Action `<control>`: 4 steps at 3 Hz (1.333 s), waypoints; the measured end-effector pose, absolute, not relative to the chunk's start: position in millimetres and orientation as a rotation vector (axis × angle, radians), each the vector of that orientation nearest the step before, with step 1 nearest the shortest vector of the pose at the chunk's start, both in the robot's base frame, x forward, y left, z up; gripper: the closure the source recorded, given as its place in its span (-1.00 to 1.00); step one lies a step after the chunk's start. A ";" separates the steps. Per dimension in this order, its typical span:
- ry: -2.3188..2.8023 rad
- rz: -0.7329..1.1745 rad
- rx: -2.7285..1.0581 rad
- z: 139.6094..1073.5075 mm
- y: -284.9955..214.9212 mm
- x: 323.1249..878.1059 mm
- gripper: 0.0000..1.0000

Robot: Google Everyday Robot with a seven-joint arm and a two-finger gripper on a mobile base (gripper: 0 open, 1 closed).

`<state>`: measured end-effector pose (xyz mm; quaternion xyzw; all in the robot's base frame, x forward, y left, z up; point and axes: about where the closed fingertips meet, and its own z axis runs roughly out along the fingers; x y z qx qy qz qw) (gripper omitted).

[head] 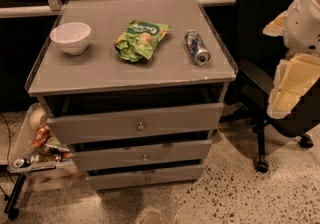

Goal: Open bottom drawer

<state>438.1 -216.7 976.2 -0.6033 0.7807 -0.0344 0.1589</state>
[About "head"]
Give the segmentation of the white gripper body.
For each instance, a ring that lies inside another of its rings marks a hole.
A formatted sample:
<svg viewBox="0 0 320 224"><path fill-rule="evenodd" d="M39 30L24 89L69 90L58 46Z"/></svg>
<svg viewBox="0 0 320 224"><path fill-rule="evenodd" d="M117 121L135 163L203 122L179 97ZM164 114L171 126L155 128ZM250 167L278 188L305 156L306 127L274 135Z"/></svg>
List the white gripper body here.
<svg viewBox="0 0 320 224"><path fill-rule="evenodd" d="M283 39L291 50L320 52L320 0L294 0L290 4Z"/></svg>

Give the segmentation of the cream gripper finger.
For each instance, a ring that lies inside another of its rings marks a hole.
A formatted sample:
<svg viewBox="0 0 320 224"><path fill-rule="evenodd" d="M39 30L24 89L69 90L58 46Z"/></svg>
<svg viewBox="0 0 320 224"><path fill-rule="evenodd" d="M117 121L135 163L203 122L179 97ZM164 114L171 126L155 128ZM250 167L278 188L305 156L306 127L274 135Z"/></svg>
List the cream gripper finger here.
<svg viewBox="0 0 320 224"><path fill-rule="evenodd" d="M262 33L271 37L278 37L283 35L284 23L287 17L287 12L280 13L273 21L267 24Z"/></svg>
<svg viewBox="0 0 320 224"><path fill-rule="evenodd" d="M281 59L269 95L267 114L273 119L289 115L319 78L318 54L297 53L289 60Z"/></svg>

